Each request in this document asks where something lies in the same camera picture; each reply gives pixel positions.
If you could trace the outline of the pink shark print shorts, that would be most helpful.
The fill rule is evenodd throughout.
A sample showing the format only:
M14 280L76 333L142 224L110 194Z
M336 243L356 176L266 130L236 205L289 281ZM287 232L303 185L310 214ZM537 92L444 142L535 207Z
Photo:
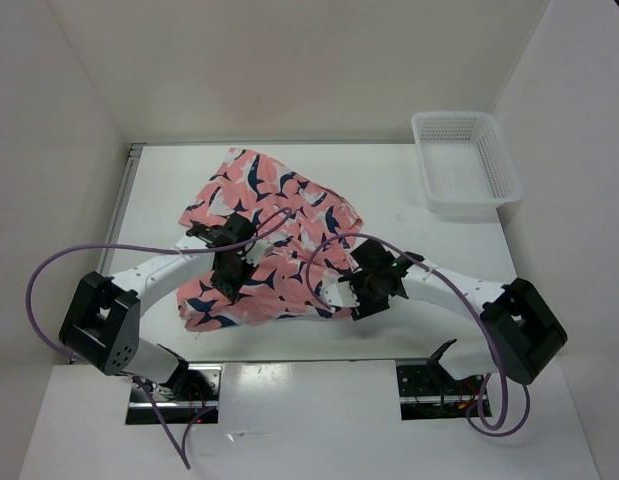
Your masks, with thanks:
M177 307L187 330L348 316L347 310L332 311L316 299L325 285L357 267L346 239L322 244L333 235L357 233L363 225L354 207L336 192L270 156L231 148L179 222L184 227L215 226L238 213L266 231L280 220L284 208L290 209L290 218L268 236L273 249L235 302L213 288L210 275L177 290Z

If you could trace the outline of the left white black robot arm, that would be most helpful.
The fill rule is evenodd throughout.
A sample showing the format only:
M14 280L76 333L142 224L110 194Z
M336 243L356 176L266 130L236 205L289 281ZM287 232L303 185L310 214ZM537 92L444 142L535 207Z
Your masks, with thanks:
M197 383L188 362L140 336L144 314L187 281L210 274L212 286L232 302L269 253L255 226L233 214L221 226L198 224L165 253L105 277L79 282L60 328L60 342L107 376L137 376L174 400Z

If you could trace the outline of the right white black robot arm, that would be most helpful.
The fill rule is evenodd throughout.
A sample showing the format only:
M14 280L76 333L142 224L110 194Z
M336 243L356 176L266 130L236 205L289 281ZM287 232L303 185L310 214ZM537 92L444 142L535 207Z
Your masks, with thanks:
M536 287L516 278L508 284L469 277L427 263L419 254L394 256L368 239L352 257L358 269L347 283L358 320L387 310L398 296L422 301L474 322L485 343L458 345L448 340L431 356L429 385L449 393L469 376L501 372L528 386L565 346L568 335Z

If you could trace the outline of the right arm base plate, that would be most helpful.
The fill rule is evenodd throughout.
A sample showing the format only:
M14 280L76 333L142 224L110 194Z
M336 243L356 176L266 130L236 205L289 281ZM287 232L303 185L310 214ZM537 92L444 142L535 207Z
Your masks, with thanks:
M482 375L454 380L424 360L397 363L395 370L402 421L464 418L484 380Z

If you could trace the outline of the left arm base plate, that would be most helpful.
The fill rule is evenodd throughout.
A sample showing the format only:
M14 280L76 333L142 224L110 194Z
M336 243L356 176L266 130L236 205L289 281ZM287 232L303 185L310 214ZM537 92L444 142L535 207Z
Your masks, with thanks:
M216 424L219 415L219 396L223 366L221 364L192 364L190 382L174 392L167 387L143 379L142 384L158 407L168 425L185 425L197 415L197 424ZM156 425L159 423L153 406L136 383L132 384L125 418L126 425Z

